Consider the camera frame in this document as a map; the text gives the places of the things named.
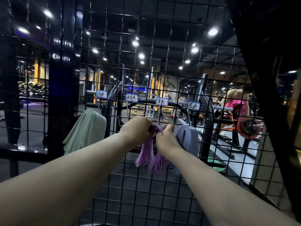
hand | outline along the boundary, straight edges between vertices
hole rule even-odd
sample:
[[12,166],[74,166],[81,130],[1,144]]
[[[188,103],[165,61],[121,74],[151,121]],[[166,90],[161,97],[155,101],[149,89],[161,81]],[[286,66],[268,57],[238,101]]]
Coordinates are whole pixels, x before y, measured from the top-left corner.
[[173,134],[175,129],[173,124],[168,124],[162,129],[163,133],[158,132],[156,135],[156,146],[161,155],[169,160],[174,152],[182,148]]
[[152,125],[152,121],[147,117],[136,116],[120,129],[122,134],[133,147],[143,144],[148,137],[153,135],[153,132],[149,132],[149,127]]

wire mesh grid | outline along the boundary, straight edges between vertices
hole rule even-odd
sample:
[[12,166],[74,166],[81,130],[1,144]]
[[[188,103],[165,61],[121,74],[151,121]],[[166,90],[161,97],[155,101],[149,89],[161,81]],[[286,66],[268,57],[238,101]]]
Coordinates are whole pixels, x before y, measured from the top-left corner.
[[[280,170],[264,126],[259,138],[246,142],[246,145],[242,136],[238,134],[234,137],[238,131],[232,125],[221,130],[225,133],[224,137],[216,135],[216,143],[205,142],[203,134],[208,129],[218,131],[221,128],[216,124],[211,128],[205,127],[211,113],[209,104],[207,107],[203,105],[199,112],[187,111],[189,102],[202,102],[202,97],[206,97],[217,110],[213,112],[215,119],[231,119],[231,111],[225,105],[218,107],[225,98],[248,103],[255,115],[251,119],[260,117],[254,94],[250,93],[248,99],[243,98],[242,93],[240,98],[227,97],[230,90],[239,90],[243,84],[250,84],[250,80],[224,0],[76,0],[76,3],[74,53],[77,62],[74,73],[79,75],[79,105],[74,112],[81,114],[89,103],[98,111],[92,105],[97,102],[94,91],[110,93],[121,81],[118,84],[122,87],[119,94],[99,101],[103,106],[108,102],[112,104],[110,114],[105,114],[111,121],[107,129],[111,135],[120,128],[119,118],[123,122],[128,118],[125,109],[127,93],[149,101],[155,97],[168,98],[178,106],[158,107],[153,102],[138,103],[130,107],[130,117],[148,116],[161,126],[173,123],[175,132],[180,125],[189,125],[191,121],[191,125],[199,131],[198,148],[210,144],[207,157],[202,158],[199,152],[201,160],[207,162],[209,156],[213,162],[220,162],[225,165],[221,172],[226,177],[257,195],[262,193],[261,198],[266,198],[282,211],[290,211]],[[40,48],[35,51],[35,45],[24,39],[19,40],[19,37],[14,38],[12,43],[27,53],[17,52],[11,54],[16,59],[2,60],[3,64],[16,61],[13,66],[16,66],[20,82],[20,98],[25,99],[23,109],[11,109],[26,115],[21,119],[20,128],[14,127],[21,131],[20,136],[23,132],[26,134],[25,140],[19,138],[17,143],[45,147],[42,138],[36,138],[37,133],[45,137],[48,125],[50,60],[45,57],[58,57]],[[57,38],[52,40],[62,43]],[[205,79],[203,74],[208,75],[204,88],[206,94],[200,91]],[[39,86],[41,90],[38,95],[32,95],[34,93],[30,89],[38,84],[42,85]],[[33,108],[33,103],[29,101],[39,105]],[[30,125],[37,120],[43,123],[38,125],[39,130]],[[6,123],[2,130],[9,126]],[[3,132],[1,137],[6,137],[6,133]],[[240,147],[233,145],[234,138]],[[176,175],[171,168],[166,168],[156,177],[148,172],[146,166],[137,168],[135,160],[139,151],[140,147],[133,149],[118,164],[75,225],[209,225],[184,178]]]

person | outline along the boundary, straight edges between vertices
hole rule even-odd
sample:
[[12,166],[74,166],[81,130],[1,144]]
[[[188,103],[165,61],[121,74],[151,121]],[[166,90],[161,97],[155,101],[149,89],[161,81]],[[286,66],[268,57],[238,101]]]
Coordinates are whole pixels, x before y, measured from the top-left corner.
[[[136,116],[119,133],[0,183],[1,225],[72,225],[120,160],[153,134],[151,125]],[[181,171],[213,226],[300,226],[182,149],[173,130],[169,124],[156,135],[158,151]]]
[[[253,92],[252,85],[243,84],[240,89],[229,90],[225,97],[221,100],[220,106],[233,108],[232,116],[236,120],[244,113],[245,116],[250,116],[249,94]],[[226,135],[224,131],[220,131],[221,135]]]

purple towel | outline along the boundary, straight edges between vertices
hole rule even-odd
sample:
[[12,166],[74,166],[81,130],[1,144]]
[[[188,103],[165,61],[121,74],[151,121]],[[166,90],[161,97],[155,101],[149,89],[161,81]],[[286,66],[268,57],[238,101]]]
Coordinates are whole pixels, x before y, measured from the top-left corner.
[[156,156],[153,153],[153,141],[156,140],[156,134],[158,132],[163,132],[159,125],[154,125],[155,132],[152,137],[142,144],[140,155],[136,160],[136,167],[142,165],[149,165],[148,170],[154,175],[158,175],[167,165],[168,161],[159,152]]

green towel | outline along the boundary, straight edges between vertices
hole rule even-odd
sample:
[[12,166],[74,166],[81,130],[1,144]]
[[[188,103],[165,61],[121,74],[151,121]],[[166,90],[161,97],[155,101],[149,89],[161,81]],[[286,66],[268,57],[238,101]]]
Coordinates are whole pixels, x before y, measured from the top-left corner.
[[85,110],[63,141],[65,155],[103,140],[106,127],[103,115],[91,108]]

